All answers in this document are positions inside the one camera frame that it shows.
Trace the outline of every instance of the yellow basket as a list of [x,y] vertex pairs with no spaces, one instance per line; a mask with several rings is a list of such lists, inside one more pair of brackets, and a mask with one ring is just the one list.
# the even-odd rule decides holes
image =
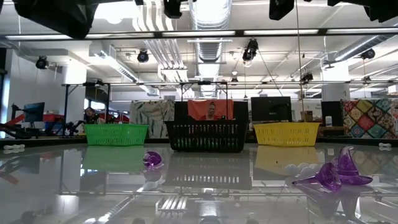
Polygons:
[[271,146],[314,146],[319,123],[255,124],[257,142]]

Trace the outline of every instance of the reflective surface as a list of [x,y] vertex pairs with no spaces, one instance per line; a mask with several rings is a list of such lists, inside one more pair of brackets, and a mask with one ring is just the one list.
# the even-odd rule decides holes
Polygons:
[[[167,144],[28,148],[0,156],[0,223],[397,223],[398,149],[354,146],[359,173],[374,179],[368,185],[330,192],[291,184],[343,146],[247,144],[240,154],[176,153]],[[144,166],[148,151],[160,165]]]

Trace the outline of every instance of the colorful patchwork quilt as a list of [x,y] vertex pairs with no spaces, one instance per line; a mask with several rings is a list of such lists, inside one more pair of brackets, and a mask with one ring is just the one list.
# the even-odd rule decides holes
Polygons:
[[392,101],[341,101],[344,125],[354,138],[395,139],[396,118],[392,115]]

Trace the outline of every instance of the purple plastic object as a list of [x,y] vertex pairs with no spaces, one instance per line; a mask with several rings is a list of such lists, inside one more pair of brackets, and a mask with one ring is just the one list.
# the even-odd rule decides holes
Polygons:
[[340,150],[337,163],[337,173],[344,184],[364,185],[373,181],[372,177],[360,175],[353,158],[349,153],[353,146],[346,146]]
[[142,159],[146,167],[154,167],[162,162],[162,157],[157,152],[147,152]]
[[341,182],[336,167],[330,162],[325,163],[319,170],[319,173],[305,179],[293,181],[292,184],[311,184],[316,182],[333,192],[341,188]]

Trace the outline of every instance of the man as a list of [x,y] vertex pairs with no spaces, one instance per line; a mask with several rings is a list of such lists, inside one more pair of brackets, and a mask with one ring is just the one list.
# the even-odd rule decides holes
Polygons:
[[200,121],[218,120],[219,117],[217,117],[215,113],[216,113],[216,104],[214,102],[211,102],[207,108],[207,114],[200,117]]

